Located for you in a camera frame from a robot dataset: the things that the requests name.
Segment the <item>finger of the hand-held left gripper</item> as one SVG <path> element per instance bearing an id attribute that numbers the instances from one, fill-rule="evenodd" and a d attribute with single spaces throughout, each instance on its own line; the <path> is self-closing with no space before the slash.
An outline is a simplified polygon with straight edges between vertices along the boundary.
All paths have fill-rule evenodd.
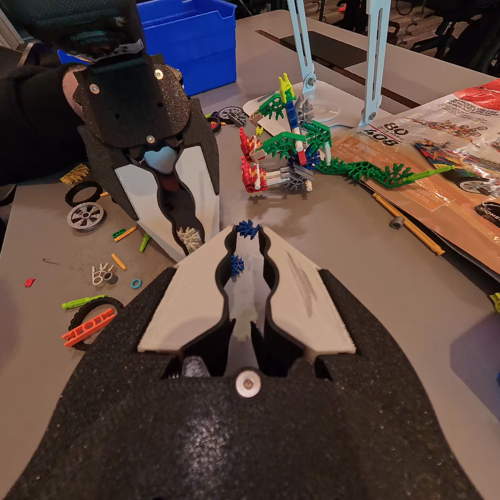
<path id="1" fill-rule="evenodd" d="M 159 187 L 153 173 L 134 165 L 119 167 L 115 173 L 139 218 L 139 225 L 175 262 L 184 259 L 184 246 L 176 241 L 174 226 L 160 209 Z"/>
<path id="2" fill-rule="evenodd" d="M 220 198 L 211 183 L 202 148 L 195 146 L 183 149 L 175 171 L 191 195 L 196 218 L 203 226 L 203 239 L 209 241 L 220 231 Z"/>

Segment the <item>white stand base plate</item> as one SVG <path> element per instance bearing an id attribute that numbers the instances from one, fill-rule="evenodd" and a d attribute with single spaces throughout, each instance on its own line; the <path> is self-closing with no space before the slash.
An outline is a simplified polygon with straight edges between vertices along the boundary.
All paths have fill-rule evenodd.
<path id="1" fill-rule="evenodd" d="M 293 90 L 296 96 L 299 96 L 303 90 L 303 83 L 294 84 Z M 242 108 L 248 116 L 258 110 L 259 106 L 264 103 L 264 101 L 258 102 L 258 99 L 255 98 L 243 105 Z M 354 97 L 320 80 L 317 81 L 314 90 L 307 91 L 304 94 L 304 99 L 308 99 L 313 105 L 314 119 L 330 127 L 341 125 L 353 128 L 357 126 L 365 104 L 363 99 Z M 374 121 L 378 123 L 380 120 L 389 118 L 390 116 L 392 114 L 389 112 L 379 109 Z M 263 118 L 259 121 L 259 124 L 270 135 L 291 131 L 286 113 L 284 113 L 284 118 Z"/>

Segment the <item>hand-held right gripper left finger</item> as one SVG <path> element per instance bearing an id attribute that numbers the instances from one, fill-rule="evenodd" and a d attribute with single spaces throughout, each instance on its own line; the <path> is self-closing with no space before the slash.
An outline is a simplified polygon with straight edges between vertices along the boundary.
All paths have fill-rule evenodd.
<path id="1" fill-rule="evenodd" d="M 229 226 L 174 268 L 176 272 L 137 351 L 198 355 L 226 364 L 234 321 L 224 286 L 231 277 L 236 228 Z"/>

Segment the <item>long yellow rod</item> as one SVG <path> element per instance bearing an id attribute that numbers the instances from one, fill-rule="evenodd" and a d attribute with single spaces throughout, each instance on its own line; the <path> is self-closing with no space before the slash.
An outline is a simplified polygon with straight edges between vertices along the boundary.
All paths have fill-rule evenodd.
<path id="1" fill-rule="evenodd" d="M 433 253 L 441 256 L 445 253 L 438 244 L 436 244 L 429 236 L 427 236 L 422 230 L 420 230 L 413 222 L 407 219 L 403 214 L 388 200 L 380 196 L 377 193 L 373 193 L 372 197 L 382 205 L 389 213 L 391 213 L 395 218 L 402 219 L 402 225 L 404 225 L 411 233 L 414 234 L 421 242 L 423 242 Z"/>

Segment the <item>yellow connector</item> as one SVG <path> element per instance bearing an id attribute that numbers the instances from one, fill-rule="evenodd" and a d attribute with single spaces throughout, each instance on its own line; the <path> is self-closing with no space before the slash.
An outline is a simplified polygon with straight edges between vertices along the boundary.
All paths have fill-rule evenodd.
<path id="1" fill-rule="evenodd" d="M 82 181 L 88 174 L 90 170 L 85 164 L 79 164 L 72 168 L 68 173 L 62 176 L 59 180 L 64 184 L 76 184 Z"/>

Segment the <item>red printed toy package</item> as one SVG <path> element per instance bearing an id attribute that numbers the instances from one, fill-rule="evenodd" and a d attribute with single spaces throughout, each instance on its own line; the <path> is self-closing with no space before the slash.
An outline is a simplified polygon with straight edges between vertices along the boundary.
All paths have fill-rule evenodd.
<path id="1" fill-rule="evenodd" d="M 334 139 L 332 155 L 414 173 L 451 166 L 403 187 L 367 184 L 499 273 L 499 79 L 354 129 Z"/>

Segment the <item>white snowflake connector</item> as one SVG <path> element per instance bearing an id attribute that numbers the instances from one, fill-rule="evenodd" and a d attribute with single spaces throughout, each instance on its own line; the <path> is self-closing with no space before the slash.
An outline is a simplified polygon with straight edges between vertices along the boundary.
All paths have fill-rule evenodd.
<path id="1" fill-rule="evenodd" d="M 199 232 L 195 228 L 179 228 L 179 230 L 177 230 L 177 234 L 179 240 L 184 245 L 189 254 L 193 253 L 203 244 Z"/>

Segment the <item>multicoloured construction toy model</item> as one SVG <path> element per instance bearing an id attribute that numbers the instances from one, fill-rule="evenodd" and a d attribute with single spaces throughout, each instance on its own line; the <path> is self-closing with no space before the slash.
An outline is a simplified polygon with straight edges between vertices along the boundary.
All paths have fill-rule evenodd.
<path id="1" fill-rule="evenodd" d="M 372 178 L 392 189 L 454 169 L 454 166 L 443 166 L 415 173 L 409 167 L 404 167 L 404 164 L 382 169 L 368 161 L 346 163 L 334 159 L 331 155 L 333 142 L 329 127 L 313 119 L 311 104 L 296 96 L 286 73 L 279 77 L 278 92 L 259 106 L 250 116 L 250 121 L 257 126 L 261 119 L 273 116 L 285 118 L 291 131 L 281 132 L 260 142 L 255 135 L 247 136 L 240 128 L 243 153 L 241 179 L 250 197 L 277 184 L 289 189 L 312 191 L 314 171 L 338 174 L 353 180 Z"/>

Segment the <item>white triangular connector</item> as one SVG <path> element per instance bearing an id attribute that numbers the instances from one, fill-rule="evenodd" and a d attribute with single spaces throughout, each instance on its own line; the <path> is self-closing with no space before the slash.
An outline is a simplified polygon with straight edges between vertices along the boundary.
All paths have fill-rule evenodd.
<path id="1" fill-rule="evenodd" d="M 92 267 L 92 284 L 96 287 L 103 287 L 107 282 L 105 276 L 112 274 L 114 269 L 113 265 L 100 264 L 99 268 Z"/>

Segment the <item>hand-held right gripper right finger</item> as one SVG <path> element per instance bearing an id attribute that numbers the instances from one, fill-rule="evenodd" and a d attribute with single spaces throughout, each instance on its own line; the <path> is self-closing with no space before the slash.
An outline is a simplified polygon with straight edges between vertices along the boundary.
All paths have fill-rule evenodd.
<path id="1" fill-rule="evenodd" d="M 274 355 L 294 359 L 356 353 L 346 325 L 320 275 L 320 267 L 268 227 L 259 229 L 265 259 L 265 341 Z"/>

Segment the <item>orange ladder connector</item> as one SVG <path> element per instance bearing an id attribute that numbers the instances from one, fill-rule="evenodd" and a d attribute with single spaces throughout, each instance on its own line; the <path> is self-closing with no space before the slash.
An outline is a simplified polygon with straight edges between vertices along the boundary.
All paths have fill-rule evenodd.
<path id="1" fill-rule="evenodd" d="M 75 327 L 71 327 L 66 334 L 61 336 L 61 338 L 66 341 L 64 346 L 73 347 L 80 351 L 86 351 L 91 344 L 86 343 L 85 340 L 97 334 L 115 317 L 115 310 L 110 308 L 86 321 L 77 320 L 77 325 Z"/>

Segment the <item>silver wheel hub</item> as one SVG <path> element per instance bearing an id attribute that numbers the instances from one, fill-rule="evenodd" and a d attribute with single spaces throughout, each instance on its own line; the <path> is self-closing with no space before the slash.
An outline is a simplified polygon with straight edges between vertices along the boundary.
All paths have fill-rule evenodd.
<path id="1" fill-rule="evenodd" d="M 81 203 L 70 210 L 68 225 L 80 233 L 88 233 L 99 228 L 106 220 L 107 213 L 98 203 Z"/>

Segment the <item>black office chair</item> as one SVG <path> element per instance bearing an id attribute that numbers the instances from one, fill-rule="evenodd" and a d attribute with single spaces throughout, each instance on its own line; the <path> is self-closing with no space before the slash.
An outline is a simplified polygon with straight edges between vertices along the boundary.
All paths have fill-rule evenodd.
<path id="1" fill-rule="evenodd" d="M 406 1 L 410 10 L 397 13 L 438 17 L 434 35 L 415 41 L 416 53 L 435 51 L 434 58 L 499 77 L 499 1 Z"/>

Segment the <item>blue plastic storage bin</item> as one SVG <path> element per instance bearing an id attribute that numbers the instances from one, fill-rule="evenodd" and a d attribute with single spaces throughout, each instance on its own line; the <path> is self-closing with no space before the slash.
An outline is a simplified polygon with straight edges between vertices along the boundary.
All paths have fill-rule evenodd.
<path id="1" fill-rule="evenodd" d="M 161 53 L 193 96 L 236 81 L 235 8 L 225 1 L 138 3 L 147 53 Z"/>

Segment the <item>person's left hand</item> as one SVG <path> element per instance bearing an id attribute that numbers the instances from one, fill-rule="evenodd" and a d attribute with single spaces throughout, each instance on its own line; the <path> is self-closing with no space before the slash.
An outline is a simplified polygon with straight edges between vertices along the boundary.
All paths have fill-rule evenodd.
<path id="1" fill-rule="evenodd" d="M 62 90 L 64 92 L 66 100 L 67 100 L 68 104 L 70 105 L 70 107 L 72 108 L 72 110 L 80 118 L 83 117 L 82 106 L 79 103 L 77 103 L 73 98 L 74 93 L 76 92 L 76 90 L 78 88 L 78 81 L 75 77 L 75 73 L 83 71 L 85 68 L 86 68 L 85 65 L 72 66 L 66 71 L 66 73 L 62 79 Z"/>

